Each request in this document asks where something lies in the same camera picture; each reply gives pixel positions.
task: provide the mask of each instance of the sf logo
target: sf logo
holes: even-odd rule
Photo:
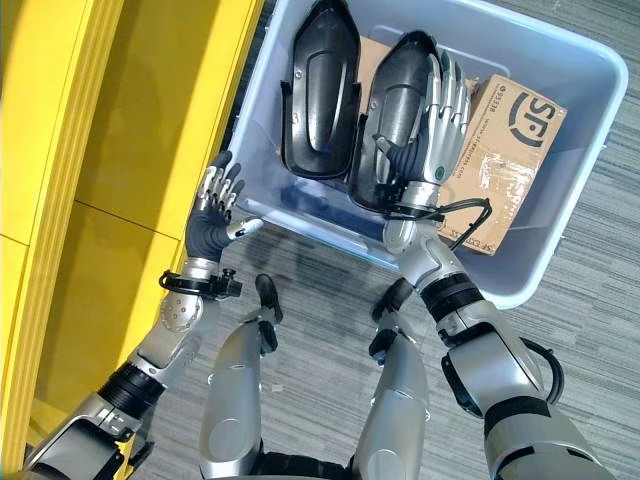
[[[556,114],[556,108],[537,97],[525,103],[528,98],[529,94],[522,92],[513,102],[509,112],[509,127],[519,141],[537,148],[542,145],[542,138],[547,132],[549,120]],[[523,126],[526,126],[528,131],[523,131]]]

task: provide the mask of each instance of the robot finger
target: robot finger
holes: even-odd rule
[[[211,201],[211,197],[213,194],[213,181],[217,172],[218,169],[214,166],[209,166],[205,170],[202,181],[200,182],[200,186],[198,187],[198,192],[196,193],[195,208],[197,208],[198,210],[204,210],[207,207],[208,203]]]
[[[227,210],[231,210],[236,203],[236,200],[240,196],[240,192],[244,188],[244,180],[238,180],[236,184],[229,191],[229,195],[226,198]]]
[[[446,108],[452,108],[456,100],[456,65],[451,55],[446,51],[440,54],[440,67],[442,69],[442,99],[440,110],[444,112]]]
[[[460,65],[456,63],[455,65],[455,104],[453,108],[453,117],[451,121],[453,123],[462,124],[464,123],[465,111],[468,108],[469,101],[469,93],[467,90],[467,86],[464,83],[464,72]]]
[[[216,191],[215,194],[216,195],[216,201],[223,203],[226,201],[227,198],[227,194],[229,193],[229,190],[231,189],[231,184],[233,183],[233,181],[235,180],[235,178],[238,176],[238,174],[240,173],[241,167],[240,164],[236,163],[233,167],[231,167],[231,169],[229,170],[229,173],[227,173],[224,181],[222,181],[220,183],[220,190]]]
[[[227,236],[229,240],[237,240],[238,238],[250,235],[264,225],[264,222],[258,217],[247,217],[244,220],[232,223],[227,226]]]
[[[440,92],[442,90],[440,80],[440,63],[435,55],[429,55],[429,78],[427,80],[427,96],[425,108],[429,110],[432,105],[440,105]]]
[[[211,165],[219,168],[220,170],[224,170],[227,168],[227,165],[229,165],[232,156],[233,154],[229,150],[224,150],[213,157]]]

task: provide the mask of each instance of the black curved plastic part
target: black curved plastic part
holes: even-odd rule
[[[342,0],[320,0],[293,44],[282,82],[282,160],[298,176],[327,179],[351,164],[360,84],[360,36]]]
[[[371,312],[371,317],[377,323],[382,317],[382,313],[385,310],[390,312],[397,312],[402,307],[402,304],[413,293],[413,285],[409,283],[404,277],[399,278],[393,285],[387,288],[382,298],[376,303]]]
[[[429,54],[437,55],[435,40],[416,30],[404,35],[376,70],[367,115],[358,123],[349,180],[349,195],[361,207],[388,211],[385,198],[395,179],[389,161],[376,147],[374,135],[407,145],[427,95]]]
[[[265,273],[261,273],[256,277],[256,290],[260,297],[260,306],[273,308],[275,323],[282,321],[282,309],[278,300],[278,291],[271,277]]]

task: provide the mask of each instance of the robotic hand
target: robotic hand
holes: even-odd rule
[[[32,452],[18,478],[113,478],[124,461],[116,442],[131,438],[145,412],[191,363],[218,316],[218,300],[240,295],[235,272],[218,271],[222,251],[263,223],[254,217],[231,223],[244,186],[242,180],[234,183],[239,173],[230,152],[218,154],[206,169],[187,224],[188,258],[180,274],[166,271],[160,278],[168,294],[155,325],[104,386]],[[268,280],[256,280],[261,297],[272,293]]]
[[[429,105],[415,141],[399,148],[376,139],[406,184],[398,204],[404,215],[392,215],[383,234],[406,280],[387,291],[378,314],[399,308],[412,289],[421,297],[449,348],[442,369],[458,404],[484,419],[492,479],[610,480],[582,435],[552,405],[562,386],[555,357],[513,331],[438,237],[430,212],[438,211],[438,189],[455,168],[469,99],[462,71],[446,53],[431,62]],[[548,397],[529,349],[552,365],[556,378]]]

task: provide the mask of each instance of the black joint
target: black joint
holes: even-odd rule
[[[258,322],[258,330],[260,330],[260,355],[266,355],[275,352],[278,348],[278,339],[276,338],[276,330],[271,322],[261,320]]]
[[[274,322],[276,324],[282,321],[282,309],[280,308],[280,300],[278,300],[278,291],[269,275],[261,273],[256,277],[256,290],[260,297],[260,306],[273,309]]]
[[[165,270],[158,283],[166,290],[185,295],[198,295],[206,299],[239,297],[242,293],[242,283],[233,279],[235,270],[225,268],[220,277],[211,276],[209,280],[183,277],[177,273]]]
[[[164,386],[129,362],[116,370],[98,395],[127,415],[140,420],[153,407]]]
[[[464,273],[456,273],[433,282],[420,292],[420,298],[436,322],[451,312],[484,299]]]
[[[380,330],[374,337],[371,345],[369,345],[369,355],[378,362],[378,365],[384,365],[387,350],[391,348],[397,336],[397,332],[385,328]]]
[[[411,296],[413,285],[404,278],[399,278],[391,285],[380,301],[373,308],[371,317],[377,323],[382,317],[382,313],[387,310],[389,312],[397,312],[402,304]]]
[[[495,427],[502,420],[514,415],[541,415],[551,417],[549,406],[546,400],[535,397],[513,397],[509,400],[496,403],[484,416],[484,438],[485,440]]]

